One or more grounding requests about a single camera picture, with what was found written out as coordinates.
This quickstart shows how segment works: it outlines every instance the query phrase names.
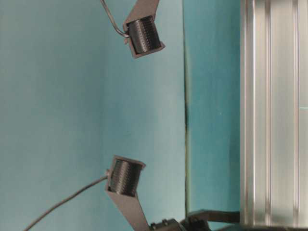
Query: black spool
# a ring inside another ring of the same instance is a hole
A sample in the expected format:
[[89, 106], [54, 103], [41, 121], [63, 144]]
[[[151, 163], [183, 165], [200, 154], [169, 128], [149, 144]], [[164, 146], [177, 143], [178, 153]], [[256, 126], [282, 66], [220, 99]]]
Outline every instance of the black spool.
[[152, 16], [129, 23], [128, 33], [137, 54], [146, 53], [161, 47]]
[[122, 195], [135, 196], [142, 165], [116, 160], [109, 190]]

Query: metal groove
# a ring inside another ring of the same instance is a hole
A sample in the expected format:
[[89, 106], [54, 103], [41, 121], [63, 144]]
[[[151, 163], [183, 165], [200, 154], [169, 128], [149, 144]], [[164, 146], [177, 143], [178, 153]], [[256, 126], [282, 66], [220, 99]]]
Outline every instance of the metal groove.
[[299, 216], [299, 27], [298, 0], [293, 0], [294, 36], [294, 204], [293, 223], [298, 226]]
[[271, 13], [270, 0], [265, 2], [266, 23], [266, 185], [265, 185], [265, 223], [271, 225]]
[[256, 224], [256, 0], [252, 1], [253, 14], [253, 225]]

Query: ribbed cylinder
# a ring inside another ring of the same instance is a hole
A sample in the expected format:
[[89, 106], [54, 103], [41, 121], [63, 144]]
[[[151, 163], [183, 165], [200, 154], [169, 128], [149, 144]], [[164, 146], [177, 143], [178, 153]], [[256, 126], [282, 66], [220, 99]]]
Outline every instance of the ribbed cylinder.
[[117, 194], [135, 196], [142, 165], [116, 160], [109, 190]]
[[128, 33], [137, 54], [149, 52], [161, 47], [152, 16], [131, 22], [128, 25]]

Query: teal backdrop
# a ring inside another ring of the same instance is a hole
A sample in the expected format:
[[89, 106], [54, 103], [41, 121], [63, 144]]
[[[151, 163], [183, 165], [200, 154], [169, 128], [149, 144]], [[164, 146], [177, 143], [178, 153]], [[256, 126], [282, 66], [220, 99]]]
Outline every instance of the teal backdrop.
[[[119, 26], [134, 2], [107, 1]], [[156, 26], [166, 48], [134, 60], [99, 0], [0, 0], [0, 230], [22, 230], [115, 154], [147, 164], [149, 223], [181, 220], [185, 202], [239, 209], [240, 1], [161, 0]], [[103, 189], [33, 230], [131, 230]]]
[[238, 211], [240, 1], [184, 0], [184, 31], [187, 209]]
[[[119, 25], [135, 0], [108, 0]], [[99, 0], [0, 0], [0, 230], [21, 231], [104, 175], [113, 155], [147, 164], [149, 222], [184, 217], [182, 4], [161, 1], [166, 49], [138, 60]], [[104, 183], [34, 231], [131, 230]]]

